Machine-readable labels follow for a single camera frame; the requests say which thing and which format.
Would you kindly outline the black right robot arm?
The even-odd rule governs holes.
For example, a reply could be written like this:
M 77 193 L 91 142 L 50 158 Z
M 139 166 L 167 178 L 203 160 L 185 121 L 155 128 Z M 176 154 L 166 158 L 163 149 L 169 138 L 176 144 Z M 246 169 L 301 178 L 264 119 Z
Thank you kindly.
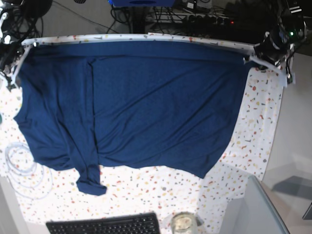
M 0 70 L 3 72 L 24 53 L 22 42 L 40 38 L 43 15 L 50 7 L 45 0 L 2 0 L 0 2 Z

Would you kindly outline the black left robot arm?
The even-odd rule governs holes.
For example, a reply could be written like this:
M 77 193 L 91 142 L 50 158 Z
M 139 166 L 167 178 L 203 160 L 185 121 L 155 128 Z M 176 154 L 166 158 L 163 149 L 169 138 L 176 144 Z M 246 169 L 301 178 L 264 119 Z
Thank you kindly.
M 305 40 L 306 25 L 302 8 L 295 0 L 274 0 L 272 28 L 265 32 L 264 40 L 254 46 L 256 56 L 274 66 L 283 61 L 289 68 L 293 55 L 291 46 Z

